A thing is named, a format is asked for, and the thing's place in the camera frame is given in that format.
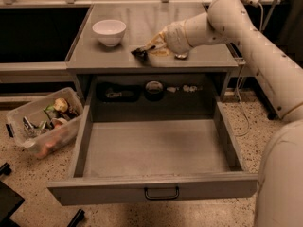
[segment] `cabinet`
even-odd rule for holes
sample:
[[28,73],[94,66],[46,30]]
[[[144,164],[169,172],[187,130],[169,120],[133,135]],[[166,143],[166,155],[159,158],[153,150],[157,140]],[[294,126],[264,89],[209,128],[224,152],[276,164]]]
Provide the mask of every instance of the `cabinet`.
[[[139,61],[130,51],[163,26],[205,12],[199,3],[95,5],[67,67],[85,100],[64,181],[48,183],[62,205],[198,200],[252,196],[257,175],[247,171],[221,95],[237,64],[224,44],[201,46],[188,59]],[[120,19],[128,28],[115,48],[100,44],[92,24]],[[163,88],[151,101],[150,81]],[[100,85],[140,88],[133,101],[107,101]],[[185,92],[184,85],[199,90]]]

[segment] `floor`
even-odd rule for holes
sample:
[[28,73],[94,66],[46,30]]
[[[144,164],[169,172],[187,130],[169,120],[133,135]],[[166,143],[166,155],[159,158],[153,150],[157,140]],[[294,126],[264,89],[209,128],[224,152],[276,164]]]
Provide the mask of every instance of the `floor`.
[[[250,130],[237,137],[249,171],[257,173],[266,143],[284,123],[268,120],[267,111],[253,91],[241,93]],[[223,106],[235,134],[248,124],[234,96],[226,96]],[[12,173],[1,181],[26,201],[11,217],[22,227],[67,226],[81,208],[85,219],[78,226],[253,226],[256,196],[244,199],[161,201],[138,204],[61,206],[46,188],[47,181],[66,177],[74,145],[71,144],[38,160],[9,138],[4,122],[11,107],[0,108],[0,166],[8,162]]]

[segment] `black tape roll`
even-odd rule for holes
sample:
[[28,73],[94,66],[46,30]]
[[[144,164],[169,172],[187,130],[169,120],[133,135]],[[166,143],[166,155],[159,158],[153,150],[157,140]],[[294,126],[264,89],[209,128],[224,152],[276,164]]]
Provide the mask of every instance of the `black tape roll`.
[[164,87],[159,81],[150,81],[144,87],[144,96],[149,101],[159,101],[163,98]]

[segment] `gray table surface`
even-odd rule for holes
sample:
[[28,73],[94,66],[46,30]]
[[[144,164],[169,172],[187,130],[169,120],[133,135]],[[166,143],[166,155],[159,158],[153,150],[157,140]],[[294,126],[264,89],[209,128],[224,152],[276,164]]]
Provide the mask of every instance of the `gray table surface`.
[[[230,71],[237,64],[225,44],[202,45],[192,49],[186,60],[173,55],[150,57],[140,61],[131,51],[145,45],[164,26],[191,18],[205,12],[198,2],[114,2],[96,4],[87,19],[83,31],[71,55],[67,68],[77,73],[91,74],[104,72],[158,72],[171,68],[185,71],[208,68],[210,71]],[[117,19],[127,25],[122,42],[116,47],[106,47],[98,41],[93,32],[94,23],[105,19]]]

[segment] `cable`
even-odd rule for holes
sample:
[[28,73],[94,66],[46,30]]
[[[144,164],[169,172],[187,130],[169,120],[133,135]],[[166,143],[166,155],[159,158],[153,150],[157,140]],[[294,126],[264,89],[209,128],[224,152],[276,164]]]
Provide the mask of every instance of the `cable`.
[[250,131],[250,122],[249,122],[247,113],[246,113],[246,111],[245,111],[245,109],[244,109],[244,107],[243,107],[242,100],[241,100],[241,96],[240,96],[240,92],[239,92],[239,85],[240,85],[241,72],[242,72],[244,66],[240,69],[239,74],[238,74],[238,79],[237,79],[237,83],[236,83],[236,93],[237,93],[237,97],[238,97],[239,103],[240,103],[240,105],[241,105],[241,109],[242,109],[242,111],[243,111],[244,117],[245,117],[245,119],[246,119],[246,121],[247,121],[247,130],[246,130],[245,132],[235,134],[236,137],[244,136],[245,134],[247,134],[247,133]]
[[260,22],[259,22],[259,31],[262,31],[262,26],[263,26],[263,18],[264,18],[264,8],[263,5],[261,3],[258,3],[259,7],[261,8],[261,18],[260,18]]

